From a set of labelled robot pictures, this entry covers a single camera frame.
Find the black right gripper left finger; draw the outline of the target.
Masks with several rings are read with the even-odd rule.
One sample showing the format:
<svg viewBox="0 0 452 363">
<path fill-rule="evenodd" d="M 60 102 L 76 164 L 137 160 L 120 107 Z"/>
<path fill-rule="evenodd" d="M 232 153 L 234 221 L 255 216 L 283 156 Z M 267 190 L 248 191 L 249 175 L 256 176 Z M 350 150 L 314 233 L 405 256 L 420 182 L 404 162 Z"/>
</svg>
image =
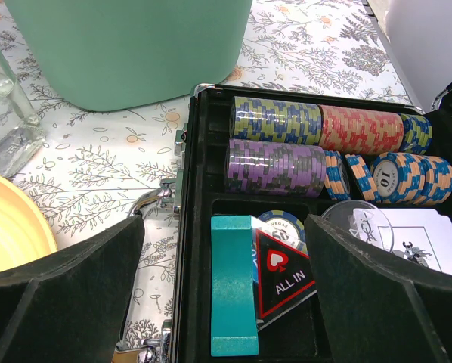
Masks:
<svg viewBox="0 0 452 363">
<path fill-rule="evenodd" d="M 130 216 L 0 272 L 0 362 L 110 362 L 144 242 Z"/>
</svg>

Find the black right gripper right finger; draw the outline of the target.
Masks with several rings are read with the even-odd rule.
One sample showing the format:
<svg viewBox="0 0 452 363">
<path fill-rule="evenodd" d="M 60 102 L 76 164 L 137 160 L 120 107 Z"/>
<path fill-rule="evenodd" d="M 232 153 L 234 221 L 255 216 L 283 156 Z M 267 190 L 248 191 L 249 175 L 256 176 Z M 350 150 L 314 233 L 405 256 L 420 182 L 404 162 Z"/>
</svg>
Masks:
<svg viewBox="0 0 452 363">
<path fill-rule="evenodd" d="M 320 216 L 307 217 L 305 232 L 335 362 L 452 362 L 452 275 Z"/>
</svg>

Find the clear glass bottle gold cap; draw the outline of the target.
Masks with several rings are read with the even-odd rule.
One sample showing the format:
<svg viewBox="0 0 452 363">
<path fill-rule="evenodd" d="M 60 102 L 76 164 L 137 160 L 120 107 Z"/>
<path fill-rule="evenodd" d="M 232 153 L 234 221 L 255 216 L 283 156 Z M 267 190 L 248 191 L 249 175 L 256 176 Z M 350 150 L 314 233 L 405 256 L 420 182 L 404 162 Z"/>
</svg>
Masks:
<svg viewBox="0 0 452 363">
<path fill-rule="evenodd" d="M 0 176 L 16 175 L 44 140 L 39 117 L 0 50 Z"/>
</svg>

